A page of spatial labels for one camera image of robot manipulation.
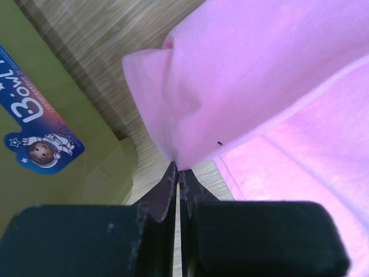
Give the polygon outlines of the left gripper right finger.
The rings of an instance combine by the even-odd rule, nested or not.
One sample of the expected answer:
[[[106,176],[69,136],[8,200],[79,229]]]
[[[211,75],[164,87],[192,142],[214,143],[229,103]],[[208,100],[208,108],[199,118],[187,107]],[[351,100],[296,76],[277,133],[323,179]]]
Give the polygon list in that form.
[[[345,276],[332,217],[311,201],[221,201],[178,175],[183,276]]]

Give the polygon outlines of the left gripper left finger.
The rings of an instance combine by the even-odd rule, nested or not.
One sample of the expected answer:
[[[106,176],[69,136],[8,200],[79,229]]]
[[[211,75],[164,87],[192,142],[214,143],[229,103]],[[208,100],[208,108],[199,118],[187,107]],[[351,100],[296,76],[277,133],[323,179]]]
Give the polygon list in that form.
[[[32,205],[1,238],[2,276],[171,276],[176,165],[132,205]]]

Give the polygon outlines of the pink t shirt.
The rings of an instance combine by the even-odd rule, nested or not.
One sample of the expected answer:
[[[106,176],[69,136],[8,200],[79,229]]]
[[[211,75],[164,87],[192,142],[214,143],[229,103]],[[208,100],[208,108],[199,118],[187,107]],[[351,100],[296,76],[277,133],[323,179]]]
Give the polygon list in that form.
[[[129,90],[179,169],[220,156],[238,199],[308,199],[368,248],[368,2],[206,1]]]

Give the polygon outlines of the green plastic bin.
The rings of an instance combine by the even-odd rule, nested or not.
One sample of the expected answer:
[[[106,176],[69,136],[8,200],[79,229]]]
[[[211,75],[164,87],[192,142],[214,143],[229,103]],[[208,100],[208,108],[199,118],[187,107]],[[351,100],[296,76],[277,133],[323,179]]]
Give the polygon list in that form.
[[[1,2],[1,229],[34,204],[123,204],[137,152],[120,140],[14,1]]]

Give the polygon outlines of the blue bin sticker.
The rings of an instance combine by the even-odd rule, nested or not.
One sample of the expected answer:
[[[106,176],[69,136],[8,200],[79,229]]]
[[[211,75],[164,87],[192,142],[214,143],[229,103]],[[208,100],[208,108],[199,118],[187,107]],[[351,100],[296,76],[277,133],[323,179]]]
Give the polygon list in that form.
[[[81,140],[4,48],[1,105],[21,128],[5,135],[4,145],[26,169],[55,174],[84,153]]]

